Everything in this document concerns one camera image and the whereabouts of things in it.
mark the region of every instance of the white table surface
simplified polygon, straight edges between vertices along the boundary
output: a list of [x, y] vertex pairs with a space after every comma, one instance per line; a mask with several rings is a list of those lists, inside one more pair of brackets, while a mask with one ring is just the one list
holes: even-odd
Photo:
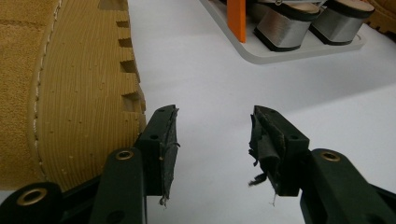
[[[240, 57], [199, 0], [129, 0], [147, 118], [175, 104], [181, 144], [166, 209], [148, 223], [304, 223], [300, 198], [276, 197], [248, 155], [254, 105], [272, 107], [362, 175], [396, 192], [396, 44], [366, 25], [360, 50], [257, 65]], [[9, 194], [0, 192], [0, 201]]]

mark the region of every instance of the tan boot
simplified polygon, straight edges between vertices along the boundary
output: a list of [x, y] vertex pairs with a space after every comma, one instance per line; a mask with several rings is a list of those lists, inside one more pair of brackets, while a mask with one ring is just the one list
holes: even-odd
[[395, 0], [363, 0], [375, 7], [375, 13], [367, 24], [381, 33], [396, 34], [396, 1]]

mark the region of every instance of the white surface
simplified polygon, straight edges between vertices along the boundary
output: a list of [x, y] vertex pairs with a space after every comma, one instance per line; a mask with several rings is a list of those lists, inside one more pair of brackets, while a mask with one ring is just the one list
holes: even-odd
[[220, 29], [231, 41], [241, 57], [250, 63], [280, 63], [302, 58], [341, 53], [360, 49], [366, 42], [362, 34], [356, 34], [355, 38], [353, 38], [352, 42], [348, 45], [330, 46], [323, 44], [315, 35], [308, 31], [299, 49], [286, 52], [273, 52], [265, 47], [260, 39], [253, 34], [257, 22], [255, 22], [249, 15], [246, 17], [247, 40], [246, 43], [241, 43], [228, 28], [227, 7], [218, 0], [200, 1], [212, 16], [213, 20], [218, 24]]
[[276, 198], [248, 155], [254, 105], [276, 109], [396, 192], [396, 44], [363, 26], [361, 50], [285, 63], [246, 62], [199, 0], [131, 0], [134, 53], [147, 100], [176, 104], [181, 144], [168, 208], [148, 223], [304, 223], [299, 198]]

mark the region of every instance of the screw hole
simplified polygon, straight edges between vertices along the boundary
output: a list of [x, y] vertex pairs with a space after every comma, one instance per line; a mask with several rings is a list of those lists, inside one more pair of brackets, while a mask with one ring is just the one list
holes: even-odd
[[47, 195], [47, 190], [43, 188], [30, 189], [25, 191], [17, 200], [17, 204], [27, 206], [40, 202]]
[[123, 150], [116, 155], [116, 159], [119, 161], [125, 161], [131, 159], [134, 153], [130, 150]]
[[121, 210], [118, 210], [108, 214], [106, 218], [106, 222], [108, 224], [117, 224], [117, 223], [121, 223], [124, 218], [125, 218], [125, 213]]
[[340, 161], [341, 160], [341, 158], [337, 154], [335, 154], [333, 152], [329, 152], [329, 151], [322, 152], [320, 154], [320, 156], [323, 159], [325, 159], [326, 161]]

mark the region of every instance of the orange object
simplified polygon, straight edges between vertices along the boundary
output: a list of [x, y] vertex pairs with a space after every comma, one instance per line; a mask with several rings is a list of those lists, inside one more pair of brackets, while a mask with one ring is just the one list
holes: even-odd
[[227, 1], [227, 23], [236, 38], [246, 43], [246, 0]]

